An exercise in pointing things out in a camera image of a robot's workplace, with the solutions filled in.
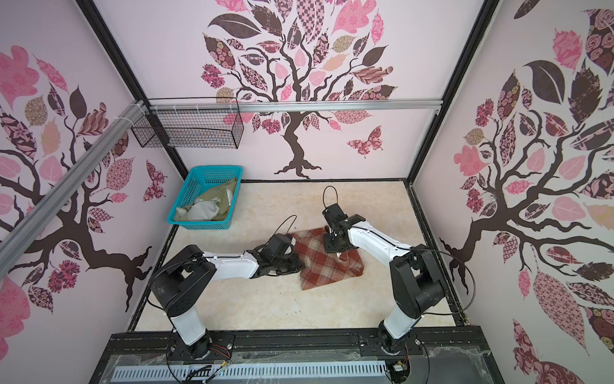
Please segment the red plaid skirt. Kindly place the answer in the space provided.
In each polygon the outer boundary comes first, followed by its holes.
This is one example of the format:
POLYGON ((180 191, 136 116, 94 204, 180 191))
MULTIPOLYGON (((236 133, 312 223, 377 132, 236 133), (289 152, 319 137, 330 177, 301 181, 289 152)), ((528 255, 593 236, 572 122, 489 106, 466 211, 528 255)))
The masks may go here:
POLYGON ((340 256, 326 253, 324 234, 328 231, 328 227, 321 227, 290 234, 296 241, 295 252, 305 264, 300 272, 303 291, 361 277, 364 273, 365 264, 357 250, 346 251, 340 256))

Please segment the olive and white skirt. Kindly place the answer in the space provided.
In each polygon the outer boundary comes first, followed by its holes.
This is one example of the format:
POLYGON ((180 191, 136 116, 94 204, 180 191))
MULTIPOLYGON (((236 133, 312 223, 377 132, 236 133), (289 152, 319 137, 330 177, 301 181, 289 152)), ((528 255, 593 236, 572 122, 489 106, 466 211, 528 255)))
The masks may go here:
POLYGON ((176 209, 174 220, 177 222, 223 221, 227 218, 234 200, 238 179, 210 188, 199 195, 187 206, 176 209))

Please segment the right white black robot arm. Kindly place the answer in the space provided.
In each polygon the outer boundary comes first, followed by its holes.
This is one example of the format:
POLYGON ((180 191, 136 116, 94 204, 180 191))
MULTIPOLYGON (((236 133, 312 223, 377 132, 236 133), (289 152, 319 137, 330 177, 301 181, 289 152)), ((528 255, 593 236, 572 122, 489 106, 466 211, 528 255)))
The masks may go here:
POLYGON ((384 234, 358 214, 348 216, 332 207, 322 214, 329 227, 324 234, 327 253, 361 249, 388 267, 395 307, 381 322, 378 338, 385 353, 400 353, 423 315, 445 298, 436 256, 422 244, 410 246, 384 234))

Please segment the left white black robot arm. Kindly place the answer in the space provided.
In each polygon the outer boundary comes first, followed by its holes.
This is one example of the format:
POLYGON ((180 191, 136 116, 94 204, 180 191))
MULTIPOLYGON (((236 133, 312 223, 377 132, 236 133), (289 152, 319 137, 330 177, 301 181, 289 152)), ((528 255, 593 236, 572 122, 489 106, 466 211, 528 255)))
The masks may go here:
POLYGON ((189 245, 152 276, 150 291, 178 333, 177 346, 199 360, 214 349, 196 308, 209 283, 293 275, 304 269, 292 244, 283 246, 279 253, 263 245, 241 254, 214 254, 189 245))

